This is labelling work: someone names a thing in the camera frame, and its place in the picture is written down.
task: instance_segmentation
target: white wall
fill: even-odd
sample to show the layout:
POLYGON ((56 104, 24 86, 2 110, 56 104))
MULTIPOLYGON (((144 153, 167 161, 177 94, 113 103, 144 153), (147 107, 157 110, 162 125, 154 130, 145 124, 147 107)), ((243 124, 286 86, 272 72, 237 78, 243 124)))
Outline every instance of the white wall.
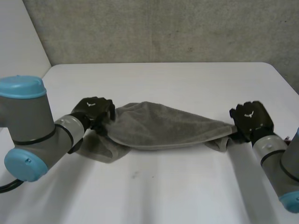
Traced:
POLYGON ((50 67, 22 0, 0 0, 0 77, 43 77, 50 67))

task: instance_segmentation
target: black band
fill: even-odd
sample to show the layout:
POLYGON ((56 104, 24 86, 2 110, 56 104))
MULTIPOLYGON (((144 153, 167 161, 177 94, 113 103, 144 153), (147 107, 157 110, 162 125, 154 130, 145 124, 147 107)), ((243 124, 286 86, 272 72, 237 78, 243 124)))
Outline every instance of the black band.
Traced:
POLYGON ((290 174, 290 173, 284 168, 284 166, 282 165, 281 160, 279 161, 279 165, 280 165, 280 168, 282 169, 282 171, 283 171, 288 177, 290 177, 290 178, 291 178, 292 180, 294 180, 294 181, 299 182, 299 179, 298 179, 297 177, 295 177, 295 176, 293 176, 292 174, 290 174))
POLYGON ((266 155, 262 158, 262 160, 261 160, 261 166, 263 165, 263 162, 264 162, 268 157, 270 157, 270 156, 272 156, 272 155, 274 155, 274 154, 277 154, 277 153, 284 153, 284 152, 285 152, 284 149, 280 149, 280 150, 276 150, 276 151, 273 151, 273 152, 270 152, 270 153, 266 154, 266 155))
POLYGON ((55 134, 55 132, 56 132, 56 127, 50 134, 47 134, 46 136, 41 137, 39 139, 34 139, 34 140, 30 140, 30 141, 15 141, 15 140, 13 140, 13 142, 15 145, 19 145, 19 146, 33 145, 36 143, 40 143, 42 141, 46 141, 47 139, 51 138, 55 134))
POLYGON ((73 136, 72 136, 72 134, 70 133, 70 131, 67 130, 67 129, 66 129, 65 127, 63 127, 62 125, 55 124, 55 126, 64 129, 64 131, 69 135, 69 137, 70 137, 70 139, 71 139, 71 147, 73 147, 73 145, 74 145, 74 139, 73 139, 73 136))

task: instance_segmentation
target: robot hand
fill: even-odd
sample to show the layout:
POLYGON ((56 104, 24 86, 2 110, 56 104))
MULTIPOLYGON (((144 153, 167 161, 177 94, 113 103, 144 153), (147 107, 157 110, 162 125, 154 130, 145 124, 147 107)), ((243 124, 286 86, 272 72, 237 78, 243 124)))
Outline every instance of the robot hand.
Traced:
POLYGON ((115 120, 115 106, 110 99, 91 97, 82 99, 72 113, 83 112, 91 121, 90 129, 105 136, 107 130, 102 125, 104 119, 115 120))
POLYGON ((250 142, 255 139, 254 135, 260 135, 260 132, 273 133, 273 122, 259 101, 246 102, 238 105, 236 109, 229 111, 230 117, 234 119, 238 132, 250 142))

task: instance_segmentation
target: black cable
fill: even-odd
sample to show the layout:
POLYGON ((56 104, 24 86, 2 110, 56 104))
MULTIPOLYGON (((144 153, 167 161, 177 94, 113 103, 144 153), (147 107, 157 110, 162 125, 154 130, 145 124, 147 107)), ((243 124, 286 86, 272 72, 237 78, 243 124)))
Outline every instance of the black cable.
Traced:
POLYGON ((11 191, 17 187, 19 187, 22 183, 24 183, 24 181, 20 181, 18 179, 16 179, 15 181, 12 181, 11 183, 9 184, 6 184, 4 186, 1 186, 0 187, 0 194, 1 193, 5 193, 5 192, 8 192, 8 191, 11 191))

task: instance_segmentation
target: gray towel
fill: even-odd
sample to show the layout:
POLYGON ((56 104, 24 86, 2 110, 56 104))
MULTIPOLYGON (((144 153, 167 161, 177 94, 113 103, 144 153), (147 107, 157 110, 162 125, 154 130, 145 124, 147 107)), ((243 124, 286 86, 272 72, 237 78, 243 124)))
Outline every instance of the gray towel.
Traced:
POLYGON ((95 155, 119 150, 121 153, 117 156, 120 158, 130 148, 161 150, 199 143, 225 152, 228 136, 236 132, 233 125, 150 102, 130 103, 117 108, 115 113, 115 121, 103 122, 109 139, 90 132, 85 136, 86 140, 91 141, 89 138, 98 143, 84 143, 78 153, 102 161, 95 155))

